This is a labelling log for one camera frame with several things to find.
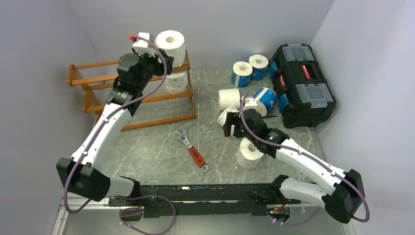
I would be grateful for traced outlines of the plain white paper roll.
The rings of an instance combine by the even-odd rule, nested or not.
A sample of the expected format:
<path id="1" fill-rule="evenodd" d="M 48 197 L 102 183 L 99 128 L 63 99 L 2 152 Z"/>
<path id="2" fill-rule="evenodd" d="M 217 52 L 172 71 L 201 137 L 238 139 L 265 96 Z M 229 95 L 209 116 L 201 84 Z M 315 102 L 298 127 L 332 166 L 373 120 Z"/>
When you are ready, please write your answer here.
<path id="1" fill-rule="evenodd" d="M 166 30 L 159 33 L 155 39 L 156 46 L 174 58 L 172 68 L 179 68 L 185 62 L 186 48 L 182 33 L 175 30 Z"/>

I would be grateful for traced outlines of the dotted white roll front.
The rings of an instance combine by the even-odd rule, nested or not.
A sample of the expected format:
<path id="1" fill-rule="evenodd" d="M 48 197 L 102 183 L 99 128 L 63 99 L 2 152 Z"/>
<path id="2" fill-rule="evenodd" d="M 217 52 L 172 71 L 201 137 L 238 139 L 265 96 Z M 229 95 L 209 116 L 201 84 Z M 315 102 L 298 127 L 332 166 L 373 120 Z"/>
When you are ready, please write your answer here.
<path id="1" fill-rule="evenodd" d="M 245 169 L 255 168 L 264 156 L 247 138 L 242 139 L 235 155 L 238 164 Z"/>

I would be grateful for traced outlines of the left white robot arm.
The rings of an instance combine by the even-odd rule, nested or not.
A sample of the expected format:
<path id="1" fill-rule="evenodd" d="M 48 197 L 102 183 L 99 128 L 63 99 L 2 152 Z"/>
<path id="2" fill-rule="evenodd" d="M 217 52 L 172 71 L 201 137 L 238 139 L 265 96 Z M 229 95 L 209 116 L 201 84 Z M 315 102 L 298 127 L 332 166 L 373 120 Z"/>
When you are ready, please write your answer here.
<path id="1" fill-rule="evenodd" d="M 140 201 L 139 182 L 127 177 L 109 177 L 100 170 L 121 129 L 135 115 L 143 90 L 153 76 L 169 75 L 174 58 L 163 49 L 157 55 L 128 53 L 120 57 L 117 77 L 103 113 L 86 140 L 68 159 L 60 158 L 56 168 L 64 186 L 63 199 L 74 193 L 93 201 L 121 196 L 129 206 Z"/>

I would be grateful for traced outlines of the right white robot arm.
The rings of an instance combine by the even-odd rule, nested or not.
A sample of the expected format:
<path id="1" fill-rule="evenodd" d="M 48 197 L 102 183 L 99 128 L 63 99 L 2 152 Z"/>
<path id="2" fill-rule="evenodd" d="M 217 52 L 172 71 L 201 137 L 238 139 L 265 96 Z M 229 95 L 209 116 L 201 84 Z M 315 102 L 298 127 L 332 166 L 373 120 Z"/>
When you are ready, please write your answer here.
<path id="1" fill-rule="evenodd" d="M 344 224 L 358 220 L 355 213 L 363 205 L 366 215 L 361 221 L 369 220 L 362 176 L 356 170 L 345 171 L 319 159 L 288 134 L 268 127 L 254 109 L 227 112 L 222 128 L 226 137 L 247 138 L 261 153 L 293 166 L 312 180 L 307 183 L 287 175 L 277 176 L 269 186 L 275 203 L 285 199 L 310 203 Z"/>

